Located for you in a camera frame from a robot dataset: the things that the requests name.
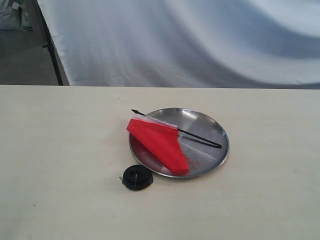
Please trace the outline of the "red white flag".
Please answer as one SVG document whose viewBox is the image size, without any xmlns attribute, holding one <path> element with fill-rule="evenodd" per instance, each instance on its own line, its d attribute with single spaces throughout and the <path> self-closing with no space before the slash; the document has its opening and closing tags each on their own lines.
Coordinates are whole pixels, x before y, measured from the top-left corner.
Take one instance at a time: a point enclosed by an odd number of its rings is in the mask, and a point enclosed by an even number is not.
<svg viewBox="0 0 320 240">
<path fill-rule="evenodd" d="M 221 149 L 217 142 L 206 139 L 189 131 L 180 129 L 175 124 L 146 115 L 136 109 L 131 110 L 135 115 L 130 119 L 126 130 L 147 148 L 173 174 L 184 176 L 190 168 L 179 140 L 179 132 L 209 143 L 212 147 Z"/>
</svg>

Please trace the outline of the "black round flag base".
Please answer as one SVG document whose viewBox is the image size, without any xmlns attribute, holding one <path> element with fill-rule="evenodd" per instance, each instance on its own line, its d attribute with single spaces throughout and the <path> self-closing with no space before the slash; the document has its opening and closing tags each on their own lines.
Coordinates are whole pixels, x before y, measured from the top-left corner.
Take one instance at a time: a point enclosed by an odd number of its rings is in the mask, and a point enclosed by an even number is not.
<svg viewBox="0 0 320 240">
<path fill-rule="evenodd" d="M 149 187 L 154 182 L 154 178 L 148 168 L 140 164 L 135 164 L 123 172 L 121 181 L 127 189 L 140 191 Z"/>
</svg>

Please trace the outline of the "round steel plate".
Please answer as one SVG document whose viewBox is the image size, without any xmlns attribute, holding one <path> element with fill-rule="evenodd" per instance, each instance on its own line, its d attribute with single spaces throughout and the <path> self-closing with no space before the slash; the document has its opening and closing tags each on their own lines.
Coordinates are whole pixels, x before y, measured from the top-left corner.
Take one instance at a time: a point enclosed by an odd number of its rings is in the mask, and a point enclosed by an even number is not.
<svg viewBox="0 0 320 240">
<path fill-rule="evenodd" d="M 190 179 L 207 174 L 222 165 L 227 159 L 230 150 L 228 135 L 224 128 L 210 116 L 196 110 L 179 107 L 158 109 L 147 115 L 177 125 L 186 132 L 221 145 L 221 148 L 213 147 L 207 141 L 179 132 L 178 141 L 189 165 L 189 173 L 179 176 L 167 169 L 146 147 L 129 135 L 132 155 L 139 164 L 152 172 L 169 178 Z"/>
</svg>

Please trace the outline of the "white backdrop cloth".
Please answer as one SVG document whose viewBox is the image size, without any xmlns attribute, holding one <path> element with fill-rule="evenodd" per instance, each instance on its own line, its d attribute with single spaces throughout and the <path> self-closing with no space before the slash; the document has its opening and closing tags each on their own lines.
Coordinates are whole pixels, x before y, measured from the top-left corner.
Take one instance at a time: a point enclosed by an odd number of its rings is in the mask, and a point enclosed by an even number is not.
<svg viewBox="0 0 320 240">
<path fill-rule="evenodd" d="M 38 4 L 72 86 L 320 86 L 317 0 Z"/>
</svg>

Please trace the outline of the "black backdrop stand pole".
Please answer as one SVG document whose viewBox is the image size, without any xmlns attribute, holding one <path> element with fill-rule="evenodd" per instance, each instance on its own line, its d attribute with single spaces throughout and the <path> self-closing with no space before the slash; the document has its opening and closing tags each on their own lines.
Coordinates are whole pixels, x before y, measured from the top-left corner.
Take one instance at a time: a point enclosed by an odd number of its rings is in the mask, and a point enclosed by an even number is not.
<svg viewBox="0 0 320 240">
<path fill-rule="evenodd" d="M 42 23 L 42 26 L 43 26 L 44 37 L 45 37 L 45 40 L 46 40 L 46 43 L 42 46 L 42 48 L 46 48 L 48 50 L 49 55 L 50 55 L 50 59 L 51 59 L 52 65 L 53 65 L 54 73 L 55 73 L 55 76 L 56 76 L 56 79 L 57 79 L 57 83 L 58 83 L 59 86 L 63 86 L 64 83 L 63 83 L 62 75 L 61 75 L 61 72 L 60 72 L 60 69 L 59 69 L 59 66 L 58 66 L 58 61 L 57 61 L 57 57 L 56 57 L 56 54 L 55 54 L 55 47 L 54 47 L 54 44 L 52 42 L 51 34 L 50 34 L 48 25 L 47 25 L 47 23 L 45 21 L 45 18 L 43 16 L 43 13 L 42 13 L 40 7 L 38 7 L 38 9 L 39 9 L 39 15 L 40 15 L 41 23 Z"/>
</svg>

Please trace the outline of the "white sacks in background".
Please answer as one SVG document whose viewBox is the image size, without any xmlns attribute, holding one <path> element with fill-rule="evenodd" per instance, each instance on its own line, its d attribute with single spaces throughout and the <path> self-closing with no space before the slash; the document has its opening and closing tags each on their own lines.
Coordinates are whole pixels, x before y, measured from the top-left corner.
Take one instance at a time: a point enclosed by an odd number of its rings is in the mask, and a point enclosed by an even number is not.
<svg viewBox="0 0 320 240">
<path fill-rule="evenodd" d="M 33 30 L 25 0 L 0 0 L 0 29 Z"/>
</svg>

